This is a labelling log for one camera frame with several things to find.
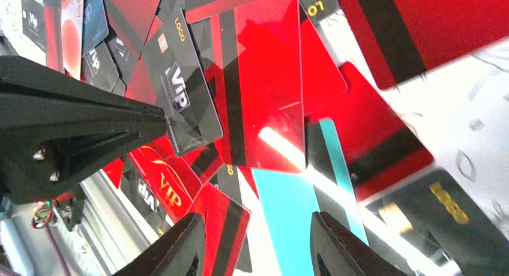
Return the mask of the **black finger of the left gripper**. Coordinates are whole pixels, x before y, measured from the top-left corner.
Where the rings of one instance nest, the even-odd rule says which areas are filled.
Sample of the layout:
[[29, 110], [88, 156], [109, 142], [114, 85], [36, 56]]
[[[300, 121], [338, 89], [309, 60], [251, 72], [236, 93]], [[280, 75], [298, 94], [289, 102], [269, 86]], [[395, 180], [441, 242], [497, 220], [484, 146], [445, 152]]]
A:
[[1, 57], [1, 196], [50, 200], [166, 133], [161, 108]]

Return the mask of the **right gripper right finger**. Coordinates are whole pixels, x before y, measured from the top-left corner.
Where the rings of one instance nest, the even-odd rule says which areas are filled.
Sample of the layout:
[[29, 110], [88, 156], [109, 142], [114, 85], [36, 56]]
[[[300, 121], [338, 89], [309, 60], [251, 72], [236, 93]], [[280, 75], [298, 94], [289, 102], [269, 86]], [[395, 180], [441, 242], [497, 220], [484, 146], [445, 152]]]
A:
[[310, 249], [315, 275], [409, 275], [407, 261], [372, 231], [368, 244], [328, 212], [314, 212]]

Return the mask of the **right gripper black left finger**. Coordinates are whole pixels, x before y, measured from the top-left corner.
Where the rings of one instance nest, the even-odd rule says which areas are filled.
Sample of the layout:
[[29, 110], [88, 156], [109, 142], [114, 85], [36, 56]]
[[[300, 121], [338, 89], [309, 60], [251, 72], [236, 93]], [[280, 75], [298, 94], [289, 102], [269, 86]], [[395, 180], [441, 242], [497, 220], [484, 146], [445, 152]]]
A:
[[204, 261], [205, 223], [189, 213], [115, 275], [202, 275]]

